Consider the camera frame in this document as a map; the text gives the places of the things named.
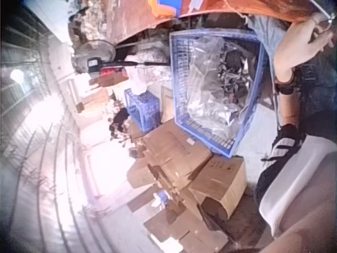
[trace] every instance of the white cloth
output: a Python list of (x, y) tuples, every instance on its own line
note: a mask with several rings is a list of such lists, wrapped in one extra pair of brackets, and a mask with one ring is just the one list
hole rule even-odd
[[(284, 139), (280, 140), (275, 147), (283, 144), (282, 141)], [(272, 236), (279, 235), (279, 224), (284, 213), (309, 183), (322, 160), (327, 154), (336, 151), (337, 146), (332, 141), (321, 137), (306, 136), (298, 153), (286, 163), (261, 200), (260, 213), (270, 225)]]

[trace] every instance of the cardboard box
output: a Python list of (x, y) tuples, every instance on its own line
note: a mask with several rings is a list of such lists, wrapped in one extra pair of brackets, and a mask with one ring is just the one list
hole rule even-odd
[(200, 171), (189, 189), (200, 204), (206, 197), (219, 202), (229, 218), (239, 204), (246, 186), (243, 158), (228, 159), (216, 155)]
[(144, 227), (153, 234), (159, 242), (164, 242), (169, 237), (179, 240), (189, 232), (187, 226), (181, 226), (177, 222), (180, 213), (165, 208), (144, 223)]
[(200, 141), (169, 120), (142, 138), (149, 164), (160, 166), (173, 187), (187, 186), (212, 156)]
[(193, 214), (195, 215), (200, 221), (203, 220), (197, 205), (199, 204), (198, 201), (195, 199), (194, 195), (189, 190), (189, 186), (184, 187), (179, 191), (179, 197), (184, 206)]
[(212, 252), (218, 252), (228, 242), (227, 236), (220, 231), (210, 231), (206, 224), (199, 220), (189, 210), (185, 210), (178, 218), (177, 223), (182, 227), (187, 227), (190, 233), (198, 238), (199, 241), (212, 249)]
[[(164, 209), (145, 222), (144, 226), (160, 242), (168, 240), (169, 237), (180, 240), (190, 234), (189, 237), (182, 239), (186, 252), (202, 252), (197, 249), (218, 252), (228, 242), (224, 233), (208, 230), (206, 224), (187, 209), (181, 213)], [(190, 247), (191, 242), (197, 243), (199, 247)]]
[(189, 232), (179, 243), (187, 253), (214, 253), (214, 251), (199, 240), (193, 233)]
[(127, 132), (131, 136), (131, 140), (133, 142), (136, 142), (136, 140), (145, 135), (145, 133), (140, 130), (138, 125), (132, 119), (130, 119), (130, 117), (127, 119), (126, 124), (128, 125)]
[(147, 167), (145, 158), (136, 159), (135, 163), (126, 173), (126, 178), (133, 188), (146, 186), (154, 183), (155, 179)]

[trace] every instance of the hand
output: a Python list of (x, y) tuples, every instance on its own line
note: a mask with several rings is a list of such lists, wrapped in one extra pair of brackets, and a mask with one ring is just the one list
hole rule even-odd
[(319, 34), (309, 43), (315, 28), (322, 31), (319, 23), (324, 20), (326, 17), (323, 14), (315, 13), (306, 22), (293, 23), (289, 27), (274, 56), (274, 67), (279, 81), (289, 81), (292, 76), (291, 68), (313, 58), (327, 43), (333, 46), (331, 31)]

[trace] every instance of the clear plastic bag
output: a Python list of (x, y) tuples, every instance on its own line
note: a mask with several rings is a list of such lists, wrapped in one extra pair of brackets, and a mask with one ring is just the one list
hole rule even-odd
[(214, 36), (204, 36), (194, 42), (187, 79), (187, 111), (194, 121), (210, 129), (212, 134), (231, 139), (239, 131), (249, 94), (241, 104), (231, 102), (224, 95), (218, 78), (224, 44), (228, 48), (235, 46), (232, 42), (227, 43), (223, 38)]
[[(126, 61), (133, 62), (168, 62), (167, 57), (160, 48), (153, 47), (138, 51), (135, 55), (128, 55)], [(131, 82), (131, 90), (135, 95), (140, 95), (147, 90), (147, 86), (171, 80), (169, 66), (132, 66), (125, 67)]]

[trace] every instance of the blue crate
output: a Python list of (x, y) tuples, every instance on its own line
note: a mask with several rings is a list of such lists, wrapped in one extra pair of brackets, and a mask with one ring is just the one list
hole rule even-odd
[(131, 119), (144, 132), (160, 125), (160, 102), (151, 92), (135, 95), (131, 89), (124, 91), (127, 112)]
[[(201, 125), (190, 118), (190, 115), (187, 112), (186, 90), (193, 43), (195, 40), (205, 35), (260, 44), (259, 61), (257, 63), (256, 75), (247, 113), (237, 136), (229, 140), (220, 138), (212, 134), (211, 130), (201, 127)], [(240, 140), (248, 130), (256, 110), (256, 103), (261, 88), (261, 79), (267, 63), (266, 52), (263, 45), (257, 39), (254, 32), (238, 29), (202, 29), (171, 33), (170, 51), (175, 123), (202, 141), (212, 151), (230, 158), (236, 150), (237, 145), (240, 143)]]

